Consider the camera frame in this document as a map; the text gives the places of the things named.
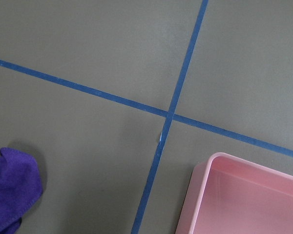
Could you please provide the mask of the purple microfiber cloth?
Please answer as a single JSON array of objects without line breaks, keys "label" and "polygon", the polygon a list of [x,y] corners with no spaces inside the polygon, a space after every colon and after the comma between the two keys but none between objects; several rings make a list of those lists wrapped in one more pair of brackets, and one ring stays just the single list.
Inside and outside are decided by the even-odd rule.
[{"label": "purple microfiber cloth", "polygon": [[42,192],[36,160],[16,149],[0,148],[0,234],[16,233]]}]

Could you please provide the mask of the pink plastic bin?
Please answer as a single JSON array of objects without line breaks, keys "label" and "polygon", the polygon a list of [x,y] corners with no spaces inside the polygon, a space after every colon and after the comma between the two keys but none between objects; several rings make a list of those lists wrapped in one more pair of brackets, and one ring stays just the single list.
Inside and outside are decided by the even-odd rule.
[{"label": "pink plastic bin", "polygon": [[215,153],[191,174],[178,234],[293,234],[293,176]]}]

